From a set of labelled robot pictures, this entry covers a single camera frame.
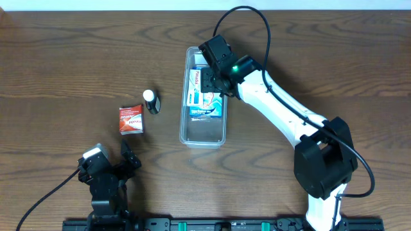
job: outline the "black bottle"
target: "black bottle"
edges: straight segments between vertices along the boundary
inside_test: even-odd
[[[152,90],[145,90],[143,97],[146,100],[146,107],[151,114],[155,115],[160,112],[160,100]]]

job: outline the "red box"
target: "red box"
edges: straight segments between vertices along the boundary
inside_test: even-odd
[[[143,106],[120,108],[120,133],[136,134],[143,132]]]

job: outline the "white bottle cap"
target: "white bottle cap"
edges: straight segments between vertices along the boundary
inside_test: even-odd
[[[148,102],[153,101],[154,100],[154,92],[152,90],[145,90],[143,92],[143,98]]]

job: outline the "wire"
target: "wire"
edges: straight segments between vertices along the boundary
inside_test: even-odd
[[[341,197],[347,197],[347,198],[363,198],[366,196],[369,196],[374,188],[375,188],[375,178],[374,178],[374,174],[372,173],[372,170],[370,168],[370,166],[367,164],[367,162],[364,160],[364,158],[354,149],[352,148],[350,145],[348,145],[346,143],[346,141],[343,141],[341,138],[337,137],[336,135],[332,134],[331,132],[327,131],[325,128],[323,128],[322,126],[314,123],[313,121],[311,121],[310,119],[308,119],[308,117],[302,115],[300,112],[298,112],[296,109],[294,109],[293,107],[291,107],[287,102],[285,102],[282,98],[280,98],[272,89],[272,86],[270,84],[268,84],[267,79],[265,78],[265,71],[267,68],[267,60],[268,60],[268,53],[270,51],[270,43],[271,43],[271,31],[270,31],[270,25],[267,21],[267,19],[265,18],[265,16],[257,9],[251,7],[251,6],[237,6],[234,7],[233,9],[229,10],[228,12],[226,12],[221,19],[217,22],[217,25],[214,29],[213,32],[213,37],[216,35],[217,29],[220,25],[220,23],[223,21],[224,18],[226,18],[231,12],[238,10],[238,9],[249,9],[252,10],[253,12],[256,12],[264,21],[265,26],[267,28],[267,49],[265,51],[265,56],[264,56],[264,61],[263,61],[263,66],[262,66],[262,76],[263,76],[263,82],[264,85],[267,87],[267,91],[269,91],[273,97],[276,98],[276,100],[278,100],[282,105],[284,105],[284,107],[286,107],[288,110],[290,110],[291,112],[293,112],[298,118],[302,119],[305,123],[311,125],[312,127],[316,128],[318,131],[322,132],[323,134],[325,134],[327,137],[333,139],[334,141],[336,141],[337,143],[343,145],[343,147],[347,148],[350,152],[352,152],[357,159],[363,164],[365,170],[367,170],[368,175],[370,177],[370,181],[371,181],[371,185],[370,188],[367,192],[365,193],[361,193],[361,194],[337,194],[336,195],[336,208],[335,208],[335,212],[334,212],[334,218],[333,220],[335,220],[337,218],[337,210],[338,210],[338,201],[341,200]]]
[[[38,202],[36,202],[26,213],[25,215],[21,218],[19,224],[17,225],[17,228],[15,229],[16,231],[19,231],[24,220],[28,217],[28,215],[33,212],[33,210],[37,207],[37,205],[40,205],[45,199],[47,199],[49,196],[51,196],[53,193],[55,193],[57,190],[59,190],[63,185],[65,185],[69,180],[71,180],[77,173],[79,172],[79,169],[74,171],[73,174],[69,176],[66,180],[64,180],[61,184],[59,184],[57,187],[55,187],[52,191],[47,193],[45,196],[43,196]]]

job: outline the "plastic bin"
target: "plastic bin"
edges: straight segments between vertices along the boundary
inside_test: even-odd
[[[189,70],[199,66],[207,67],[207,62],[198,47],[187,50],[186,70],[181,102],[180,141],[189,148],[219,148],[225,142],[227,123],[227,96],[222,98],[221,117],[191,117],[187,106]]]

